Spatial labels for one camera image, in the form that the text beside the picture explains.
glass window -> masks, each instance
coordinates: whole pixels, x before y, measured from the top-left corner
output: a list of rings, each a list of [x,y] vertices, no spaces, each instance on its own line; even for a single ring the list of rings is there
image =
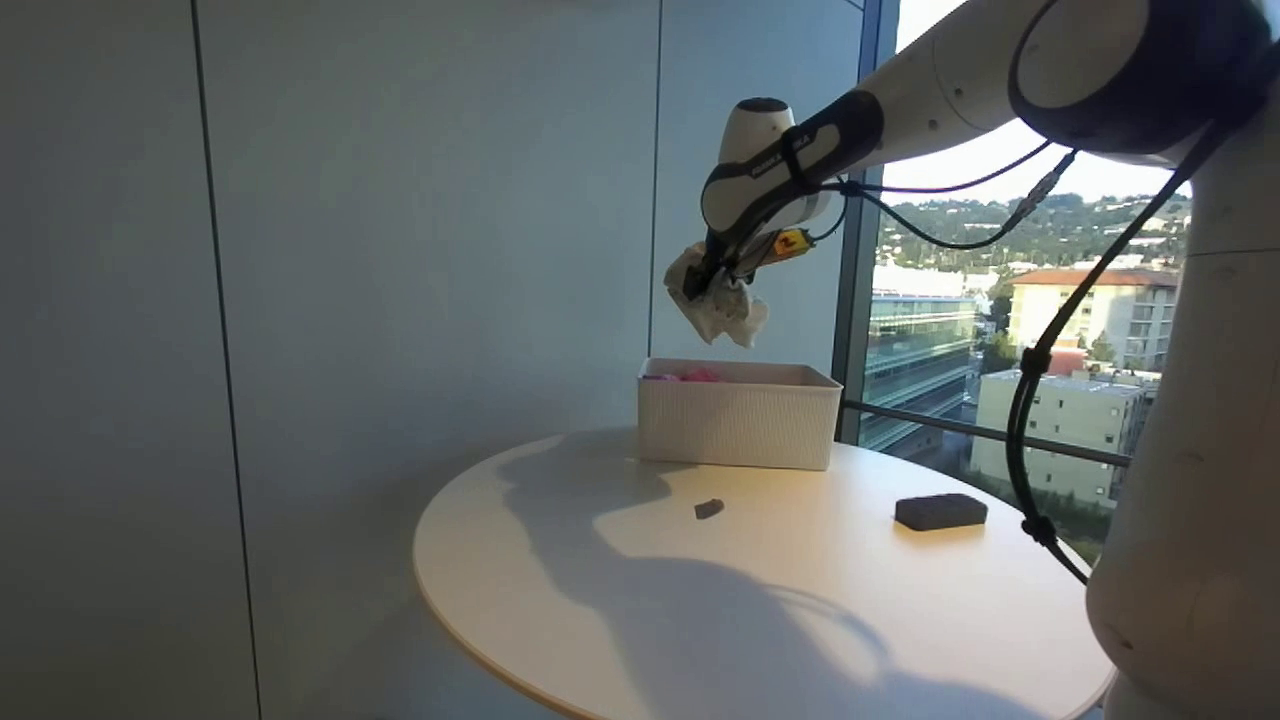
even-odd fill
[[[899,0],[895,47],[954,0]],[[885,168],[886,186],[983,174],[1038,135],[1002,124],[953,152]],[[945,238],[992,234],[1065,146],[959,197],[885,197],[908,224]],[[1089,264],[1143,209],[1167,170],[1079,155],[1057,197],[978,253],[931,248],[876,215],[861,379],[847,386],[845,438],[931,463],[994,495],[1007,490],[1002,423],[1020,346],[1034,343]],[[1095,554],[1122,454],[1161,391],[1191,201],[1175,197],[1065,327],[1026,421],[1026,472],[1042,512],[1079,554]]]

white box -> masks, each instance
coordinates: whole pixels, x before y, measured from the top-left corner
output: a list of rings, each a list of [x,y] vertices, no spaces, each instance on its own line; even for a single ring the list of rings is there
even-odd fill
[[[802,365],[653,358],[638,374],[645,461],[820,472],[839,382]]]

sky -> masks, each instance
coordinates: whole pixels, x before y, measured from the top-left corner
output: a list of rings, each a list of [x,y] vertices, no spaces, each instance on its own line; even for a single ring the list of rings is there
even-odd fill
[[[959,0],[899,0],[899,47],[917,41],[924,26],[931,26],[940,15],[949,15]],[[949,152],[931,152],[918,160],[899,160],[885,168],[885,184],[954,184],[983,174],[1026,146],[1034,146],[1038,135],[1022,124],[1002,124],[978,139],[954,143]],[[978,201],[1014,201],[1022,197],[1052,162],[1061,160],[1061,146],[1046,146],[1038,160],[1007,170],[1002,180],[992,180],[983,186],[972,186],[962,197]],[[1167,180],[1162,168],[1139,168],[1099,155],[1076,155],[1067,174],[1057,184],[1057,192],[1076,192],[1082,201],[1095,197],[1153,197]]]

robotic arm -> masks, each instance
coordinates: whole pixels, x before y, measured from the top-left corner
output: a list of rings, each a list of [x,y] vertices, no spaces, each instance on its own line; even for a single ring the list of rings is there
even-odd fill
[[[1280,105],[1253,0],[968,0],[861,88],[789,119],[744,101],[705,184],[708,234],[668,272],[701,311],[741,293],[823,180],[1020,115],[1038,135],[1196,168],[1161,404],[1122,475],[1089,617],[1116,658],[1110,715],[1280,715]]]

table top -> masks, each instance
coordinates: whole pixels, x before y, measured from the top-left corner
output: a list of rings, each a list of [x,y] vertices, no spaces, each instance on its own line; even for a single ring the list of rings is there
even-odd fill
[[[986,525],[895,525],[924,490],[978,495]],[[869,449],[705,468],[582,433],[461,472],[411,554],[482,669],[576,715],[1079,715],[1110,663],[1082,589],[1014,525]]]

